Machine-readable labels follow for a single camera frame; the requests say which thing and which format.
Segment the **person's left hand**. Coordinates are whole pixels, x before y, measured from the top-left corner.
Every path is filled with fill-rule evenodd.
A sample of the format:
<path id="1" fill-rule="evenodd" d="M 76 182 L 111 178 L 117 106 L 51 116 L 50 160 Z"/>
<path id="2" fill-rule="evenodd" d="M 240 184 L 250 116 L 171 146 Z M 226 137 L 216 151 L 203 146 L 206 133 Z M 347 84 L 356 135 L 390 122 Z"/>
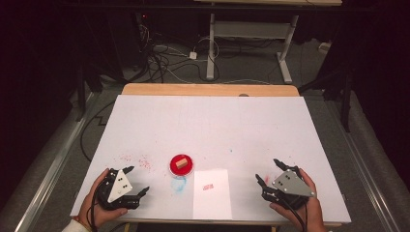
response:
<path id="1" fill-rule="evenodd" d="M 89 227 L 90 229 L 100 228 L 106 222 L 119 218 L 120 216 L 123 216 L 128 212 L 126 208 L 119 208 L 114 211 L 107 211 L 103 209 L 94 199 L 94 193 L 98 185 L 103 181 L 104 177 L 107 175 L 107 173 L 108 169 L 104 170 L 100 174 L 100 176 L 94 181 L 93 185 L 90 187 L 89 192 L 85 196 L 77 215 L 78 221 L 83 225 Z"/>

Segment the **white frame desk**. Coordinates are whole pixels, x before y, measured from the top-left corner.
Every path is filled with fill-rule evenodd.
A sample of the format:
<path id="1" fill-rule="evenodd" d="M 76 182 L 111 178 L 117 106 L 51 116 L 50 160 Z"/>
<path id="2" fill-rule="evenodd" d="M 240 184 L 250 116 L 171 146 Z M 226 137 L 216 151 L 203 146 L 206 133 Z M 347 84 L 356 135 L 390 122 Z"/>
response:
<path id="1" fill-rule="evenodd" d="M 221 7 L 223 4 L 228 6 L 245 6 L 253 7 L 292 7 L 299 9 L 310 6 L 314 9 L 340 7 L 342 0 L 195 0 L 196 2 L 206 3 L 209 6 Z M 292 14 L 289 22 L 286 23 L 265 23 L 265 22 L 242 22 L 242 21 L 219 21 L 216 20 L 216 15 L 210 13 L 209 36 L 207 40 L 208 55 L 207 55 L 207 80 L 216 79 L 216 58 L 219 54 L 219 46 L 215 41 L 215 37 L 222 38 L 246 38 L 246 39 L 281 39 L 284 40 L 283 50 L 276 54 L 277 63 L 280 73 L 285 84 L 291 84 L 292 78 L 286 64 L 286 55 L 290 47 L 296 26 L 298 23 L 299 14 Z"/>

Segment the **white paper sheet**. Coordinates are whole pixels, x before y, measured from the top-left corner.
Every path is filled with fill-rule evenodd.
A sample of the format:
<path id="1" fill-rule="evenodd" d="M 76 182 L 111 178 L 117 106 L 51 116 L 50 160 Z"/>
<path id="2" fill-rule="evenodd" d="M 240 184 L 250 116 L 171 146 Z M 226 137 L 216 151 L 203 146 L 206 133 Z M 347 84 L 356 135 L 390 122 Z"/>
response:
<path id="1" fill-rule="evenodd" d="M 192 217 L 194 219 L 232 219 L 226 169 L 194 172 Z"/>

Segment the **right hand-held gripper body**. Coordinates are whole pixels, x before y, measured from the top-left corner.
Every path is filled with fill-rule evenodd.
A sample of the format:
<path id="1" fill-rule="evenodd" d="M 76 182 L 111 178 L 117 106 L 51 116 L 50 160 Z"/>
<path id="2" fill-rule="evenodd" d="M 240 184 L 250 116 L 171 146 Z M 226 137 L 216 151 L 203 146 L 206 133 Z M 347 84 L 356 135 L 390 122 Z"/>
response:
<path id="1" fill-rule="evenodd" d="M 271 187 L 262 189 L 261 196 L 264 200 L 277 203 L 286 210 L 299 210 L 311 197 L 316 196 L 303 179 L 298 166 L 290 167 L 283 171 Z"/>

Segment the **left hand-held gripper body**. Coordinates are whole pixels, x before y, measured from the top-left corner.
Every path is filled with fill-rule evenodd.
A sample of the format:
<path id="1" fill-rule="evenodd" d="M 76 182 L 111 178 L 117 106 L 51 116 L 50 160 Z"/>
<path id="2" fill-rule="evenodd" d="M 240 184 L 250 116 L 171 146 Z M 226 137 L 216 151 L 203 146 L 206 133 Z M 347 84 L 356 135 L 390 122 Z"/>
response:
<path id="1" fill-rule="evenodd" d="M 97 187 L 97 200 L 103 209 L 108 211 L 126 208 L 130 210 L 139 207 L 140 197 L 129 195 L 132 191 L 127 174 L 122 169 L 111 168 L 103 181 Z"/>

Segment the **black metal stand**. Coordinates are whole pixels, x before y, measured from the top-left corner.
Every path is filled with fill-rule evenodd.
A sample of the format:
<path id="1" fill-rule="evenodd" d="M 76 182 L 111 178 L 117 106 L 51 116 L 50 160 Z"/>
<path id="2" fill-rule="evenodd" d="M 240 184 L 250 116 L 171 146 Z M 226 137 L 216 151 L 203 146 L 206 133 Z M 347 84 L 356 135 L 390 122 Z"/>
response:
<path id="1" fill-rule="evenodd" d="M 352 69 L 350 66 L 342 64 L 328 74 L 320 75 L 315 80 L 302 85 L 298 88 L 298 92 L 302 94 L 310 89 L 323 90 L 323 97 L 326 101 L 340 101 L 339 120 L 344 130 L 350 132 L 349 112 L 352 91 Z"/>
<path id="2" fill-rule="evenodd" d="M 79 66 L 76 73 L 76 86 L 77 86 L 77 116 L 76 121 L 79 122 L 86 111 L 86 98 L 85 98 L 85 81 L 83 67 Z"/>

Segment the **metal floor rail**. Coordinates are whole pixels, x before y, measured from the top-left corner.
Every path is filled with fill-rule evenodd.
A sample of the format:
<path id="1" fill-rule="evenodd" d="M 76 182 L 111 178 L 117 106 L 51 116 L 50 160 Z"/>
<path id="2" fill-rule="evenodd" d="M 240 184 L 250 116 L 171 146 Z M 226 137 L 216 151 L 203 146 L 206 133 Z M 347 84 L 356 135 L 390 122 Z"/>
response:
<path id="1" fill-rule="evenodd" d="M 400 232 L 400 229 L 387 204 L 386 197 L 376 185 L 375 179 L 371 176 L 370 171 L 366 166 L 362 154 L 359 151 L 359 148 L 356 145 L 351 133 L 348 132 L 341 124 L 341 116 L 339 115 L 336 104 L 332 101 L 327 101 L 326 104 L 333 118 L 336 120 L 337 126 L 340 129 L 344 140 L 348 144 L 353 166 L 356 169 L 357 175 L 366 190 L 369 201 L 376 215 L 379 217 L 385 232 Z"/>
<path id="2" fill-rule="evenodd" d="M 13 232 L 32 232 L 99 96 L 100 93 L 88 93 L 85 111 L 76 106 L 30 165 L 10 201 L 22 207 L 17 213 L 18 221 L 12 228 Z"/>

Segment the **person's right hand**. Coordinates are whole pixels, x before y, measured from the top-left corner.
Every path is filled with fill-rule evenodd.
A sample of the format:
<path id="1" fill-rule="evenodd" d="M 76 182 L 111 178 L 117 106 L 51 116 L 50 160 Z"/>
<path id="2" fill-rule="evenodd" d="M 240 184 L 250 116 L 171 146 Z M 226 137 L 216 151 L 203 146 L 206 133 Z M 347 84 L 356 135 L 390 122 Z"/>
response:
<path id="1" fill-rule="evenodd" d="M 320 201 L 316 197 L 311 197 L 304 207 L 296 211 L 304 223 L 300 223 L 290 210 L 284 209 L 277 203 L 271 203 L 270 208 L 287 218 L 299 232 L 328 232 L 323 221 Z"/>

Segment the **round red ink pad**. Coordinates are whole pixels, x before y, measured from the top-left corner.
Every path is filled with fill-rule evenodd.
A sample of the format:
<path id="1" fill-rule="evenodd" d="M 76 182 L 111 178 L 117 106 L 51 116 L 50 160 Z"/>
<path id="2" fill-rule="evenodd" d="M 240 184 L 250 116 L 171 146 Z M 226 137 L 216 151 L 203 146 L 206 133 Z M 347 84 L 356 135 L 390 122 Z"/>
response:
<path id="1" fill-rule="evenodd" d="M 186 158 L 188 160 L 188 164 L 184 166 L 183 168 L 178 169 L 176 167 L 176 162 L 183 158 Z M 179 177 L 187 176 L 193 170 L 193 160 L 190 156 L 185 155 L 185 154 L 176 155 L 169 162 L 169 170 L 175 176 L 179 176 Z"/>

